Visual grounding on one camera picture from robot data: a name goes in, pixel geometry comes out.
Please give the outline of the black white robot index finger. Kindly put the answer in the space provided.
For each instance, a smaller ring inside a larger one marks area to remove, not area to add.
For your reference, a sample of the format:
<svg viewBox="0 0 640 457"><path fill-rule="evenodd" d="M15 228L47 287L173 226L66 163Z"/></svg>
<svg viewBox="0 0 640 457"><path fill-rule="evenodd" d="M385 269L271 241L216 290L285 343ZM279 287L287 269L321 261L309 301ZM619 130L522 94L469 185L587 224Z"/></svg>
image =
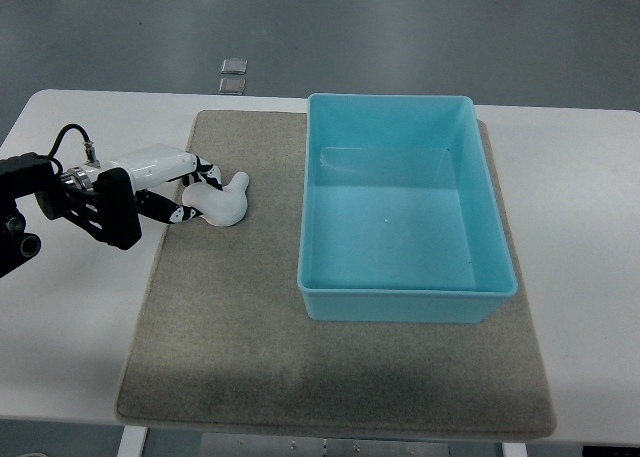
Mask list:
<svg viewBox="0 0 640 457"><path fill-rule="evenodd" d="M220 169L200 156L195 156L195 167L192 173L195 181L221 181Z"/></svg>

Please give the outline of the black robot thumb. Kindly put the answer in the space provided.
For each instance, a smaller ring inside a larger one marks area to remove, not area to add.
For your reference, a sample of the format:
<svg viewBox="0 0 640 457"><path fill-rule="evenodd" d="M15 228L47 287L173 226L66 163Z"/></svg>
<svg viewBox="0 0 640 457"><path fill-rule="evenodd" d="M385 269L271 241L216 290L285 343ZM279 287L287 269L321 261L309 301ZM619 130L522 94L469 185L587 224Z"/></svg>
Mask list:
<svg viewBox="0 0 640 457"><path fill-rule="evenodd" d="M164 224L176 224L200 217L202 213L194 207L177 202L149 190L135 193L140 215Z"/></svg>

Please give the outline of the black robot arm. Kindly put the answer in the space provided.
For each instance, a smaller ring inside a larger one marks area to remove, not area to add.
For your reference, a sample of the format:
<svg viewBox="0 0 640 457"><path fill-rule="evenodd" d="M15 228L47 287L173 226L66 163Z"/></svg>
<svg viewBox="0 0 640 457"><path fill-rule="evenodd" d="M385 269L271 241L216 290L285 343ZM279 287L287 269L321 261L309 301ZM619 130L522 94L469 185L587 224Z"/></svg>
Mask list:
<svg viewBox="0 0 640 457"><path fill-rule="evenodd" d="M206 191L223 189L217 166L161 144L66 171L55 158L33 152L3 159L1 275L24 265L41 249L40 238L26 230L19 198L33 195L48 219L64 218L96 241L128 250L141 239L141 215L165 224L202 215L194 204L179 204L153 191L175 180L202 183Z"/></svg>

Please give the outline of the black white robot middle finger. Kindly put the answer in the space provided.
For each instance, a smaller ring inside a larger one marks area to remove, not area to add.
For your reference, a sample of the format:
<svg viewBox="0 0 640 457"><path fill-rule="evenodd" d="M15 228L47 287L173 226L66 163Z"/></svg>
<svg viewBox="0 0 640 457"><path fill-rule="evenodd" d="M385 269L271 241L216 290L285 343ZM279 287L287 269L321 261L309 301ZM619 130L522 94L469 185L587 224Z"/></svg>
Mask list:
<svg viewBox="0 0 640 457"><path fill-rule="evenodd" d="M180 181L184 187L188 187L196 183L206 183L207 185L219 191L223 190L223 185L221 182L221 174L216 169L212 169L204 173L194 171L182 176L180 178Z"/></svg>

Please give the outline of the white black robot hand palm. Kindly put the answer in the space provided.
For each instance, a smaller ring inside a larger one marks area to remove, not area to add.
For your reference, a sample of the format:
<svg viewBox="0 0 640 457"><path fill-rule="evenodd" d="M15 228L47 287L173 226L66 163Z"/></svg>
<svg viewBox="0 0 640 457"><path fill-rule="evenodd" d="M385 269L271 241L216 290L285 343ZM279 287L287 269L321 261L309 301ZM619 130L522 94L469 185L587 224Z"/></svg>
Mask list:
<svg viewBox="0 0 640 457"><path fill-rule="evenodd" d="M133 191L155 188L194 172L194 154L164 144L130 152L105 163L107 169L121 168L129 176Z"/></svg>

